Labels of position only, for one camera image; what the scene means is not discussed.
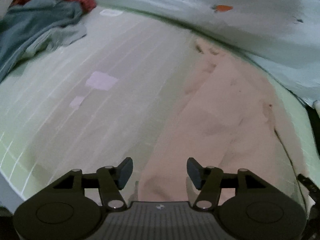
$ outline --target mattress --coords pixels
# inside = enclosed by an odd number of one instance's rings
[[[95,172],[134,161],[126,201],[182,83],[198,59],[191,30],[97,7],[88,35],[22,62],[0,84],[0,172],[27,199],[71,169]],[[299,137],[308,174],[320,186],[320,160],[300,102],[263,72]],[[97,200],[97,191],[86,195]]]

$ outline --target gray cloth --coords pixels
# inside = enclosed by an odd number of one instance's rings
[[[70,25],[65,28],[54,27],[37,38],[26,50],[20,59],[32,58],[37,52],[46,50],[54,51],[60,46],[68,46],[87,34],[83,23]]]
[[[0,21],[0,82],[37,38],[53,27],[77,24],[82,14],[78,2],[63,0],[12,6]]]

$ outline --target small logo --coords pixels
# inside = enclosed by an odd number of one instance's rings
[[[162,204],[160,204],[160,205],[157,205],[157,206],[156,206],[156,208],[157,208],[158,210],[162,210],[162,209],[164,209],[164,208],[165,208],[165,206],[164,206],[164,205],[162,205]]]

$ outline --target black cable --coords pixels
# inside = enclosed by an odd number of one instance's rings
[[[313,109],[308,105],[305,105],[304,107],[308,113],[309,121],[312,128],[313,138],[315,140],[317,152],[320,157],[320,118],[315,109]]]
[[[303,204],[304,204],[304,208],[305,208],[306,214],[308,215],[307,202],[306,202],[306,200],[305,200],[305,198],[304,198],[304,196],[303,196],[300,183],[299,183],[299,181],[298,181],[298,179],[297,179],[297,176],[298,176],[298,175],[297,175],[297,173],[296,173],[296,171],[295,171],[295,168],[294,168],[294,166],[293,166],[292,159],[290,158],[290,155],[289,155],[289,153],[288,153],[288,151],[287,151],[287,149],[286,149],[283,141],[281,140],[280,135],[278,134],[277,130],[274,129],[274,131],[275,131],[275,134],[276,134],[278,140],[280,141],[280,143],[281,143],[281,145],[282,145],[282,147],[283,147],[283,149],[284,149],[284,151],[285,151],[285,154],[287,155],[287,157],[288,157],[288,159],[289,159],[290,165],[291,165],[291,167],[292,167],[294,176],[295,176],[295,178],[296,178],[296,181],[297,181],[297,184],[298,184],[298,187],[299,187],[299,191],[300,191],[300,194],[301,194],[301,197],[302,197],[302,200],[303,200]]]

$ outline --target orange print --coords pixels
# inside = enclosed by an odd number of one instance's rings
[[[227,12],[233,9],[233,6],[228,5],[214,5],[211,9],[215,10],[215,12]]]

